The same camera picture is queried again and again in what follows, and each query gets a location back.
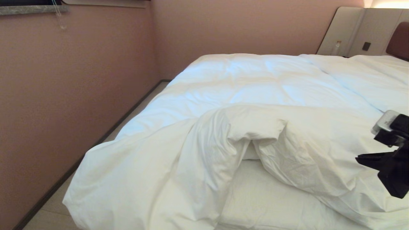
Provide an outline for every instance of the brown headboard cushion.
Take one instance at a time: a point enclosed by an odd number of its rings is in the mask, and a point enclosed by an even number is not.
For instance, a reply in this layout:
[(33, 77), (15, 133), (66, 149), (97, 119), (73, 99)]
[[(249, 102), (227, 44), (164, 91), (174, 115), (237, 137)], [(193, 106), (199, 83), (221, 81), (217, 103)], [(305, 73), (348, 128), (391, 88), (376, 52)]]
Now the brown headboard cushion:
[(402, 22), (396, 27), (386, 53), (409, 60), (409, 22)]

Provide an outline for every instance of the water bottle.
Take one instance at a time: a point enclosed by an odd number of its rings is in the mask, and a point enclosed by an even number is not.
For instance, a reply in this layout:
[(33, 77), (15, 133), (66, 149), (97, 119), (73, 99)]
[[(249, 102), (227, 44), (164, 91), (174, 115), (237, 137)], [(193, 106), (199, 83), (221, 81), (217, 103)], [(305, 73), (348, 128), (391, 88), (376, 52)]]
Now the water bottle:
[(335, 44), (335, 46), (333, 47), (331, 51), (331, 56), (338, 56), (340, 47), (341, 47), (341, 41), (337, 41), (337, 43)]

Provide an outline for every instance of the window sill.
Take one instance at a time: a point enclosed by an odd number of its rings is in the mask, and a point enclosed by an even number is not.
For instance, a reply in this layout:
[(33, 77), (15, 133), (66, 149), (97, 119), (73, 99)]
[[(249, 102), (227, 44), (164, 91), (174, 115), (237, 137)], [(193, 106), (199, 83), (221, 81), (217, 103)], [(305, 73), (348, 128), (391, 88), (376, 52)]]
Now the window sill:
[[(57, 6), (60, 12), (68, 12), (68, 6)], [(55, 13), (55, 6), (0, 7), (0, 15)]]
[(63, 0), (63, 2), (69, 5), (146, 8), (146, 3), (143, 0)]

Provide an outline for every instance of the floor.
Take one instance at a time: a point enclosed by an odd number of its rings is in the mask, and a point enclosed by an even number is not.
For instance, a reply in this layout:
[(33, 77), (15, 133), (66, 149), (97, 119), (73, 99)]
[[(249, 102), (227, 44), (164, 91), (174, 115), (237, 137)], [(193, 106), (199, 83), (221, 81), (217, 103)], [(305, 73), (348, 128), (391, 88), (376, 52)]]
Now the floor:
[[(104, 142), (115, 139), (121, 128), (134, 116), (138, 115), (148, 103), (160, 93), (167, 82), (162, 82), (125, 120), (113, 131)], [(73, 175), (57, 190), (41, 210), (24, 227), (23, 230), (79, 230), (72, 220), (68, 209), (62, 204), (65, 192), (70, 185)]]

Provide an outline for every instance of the bed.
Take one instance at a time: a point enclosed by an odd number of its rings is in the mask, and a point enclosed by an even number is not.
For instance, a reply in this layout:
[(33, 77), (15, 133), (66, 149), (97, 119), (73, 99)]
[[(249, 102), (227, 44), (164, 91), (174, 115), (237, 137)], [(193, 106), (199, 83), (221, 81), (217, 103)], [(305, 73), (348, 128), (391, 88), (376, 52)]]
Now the bed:
[(408, 229), (408, 196), (354, 159), (390, 151), (370, 129), (408, 114), (408, 77), (393, 56), (202, 56), (88, 151), (64, 204), (82, 229)]

